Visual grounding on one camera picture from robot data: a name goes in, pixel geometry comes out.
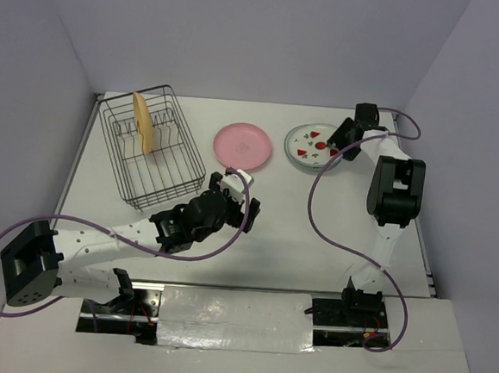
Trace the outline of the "pink plate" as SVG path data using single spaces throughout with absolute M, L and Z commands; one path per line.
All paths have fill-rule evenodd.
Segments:
M 271 140 L 261 127 L 236 122 L 221 128 L 212 142 L 217 160 L 228 168 L 255 171 L 271 156 Z

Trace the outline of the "white watermelon pattern plate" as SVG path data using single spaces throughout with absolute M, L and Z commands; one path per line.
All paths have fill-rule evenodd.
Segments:
M 327 140 L 338 128 L 327 123 L 302 124 L 292 128 L 284 138 L 286 158 L 298 169 L 318 172 L 331 159 L 334 162 L 328 167 L 333 169 L 342 156 L 331 147 Z

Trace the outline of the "yellow plate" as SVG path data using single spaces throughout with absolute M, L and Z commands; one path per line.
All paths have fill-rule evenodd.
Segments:
M 135 129 L 140 137 L 141 150 L 143 154 L 148 154 L 153 149 L 154 139 L 151 115 L 147 108 L 147 102 L 141 93 L 134 92 L 132 98 L 136 123 Z

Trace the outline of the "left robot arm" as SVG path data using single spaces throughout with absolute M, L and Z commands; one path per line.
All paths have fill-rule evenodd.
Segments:
M 224 226 L 248 233 L 260 210 L 246 194 L 252 185 L 243 170 L 216 172 L 188 203 L 119 227 L 72 231 L 51 228 L 48 218 L 32 221 L 0 253 L 6 302 L 20 308 L 50 296 L 80 297 L 124 313 L 134 302 L 131 278 L 122 268 L 99 265 L 147 256 L 182 260 Z

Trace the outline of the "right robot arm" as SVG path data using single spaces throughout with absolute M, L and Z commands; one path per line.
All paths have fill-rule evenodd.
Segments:
M 421 210 L 427 166 L 407 155 L 396 137 L 380 125 L 376 104 L 358 103 L 354 117 L 346 118 L 327 140 L 339 151 L 350 147 L 343 159 L 352 161 L 364 153 L 375 165 L 365 206 L 375 221 L 377 237 L 370 257 L 351 275 L 341 294 L 339 314 L 348 325 L 379 316 L 392 252 Z

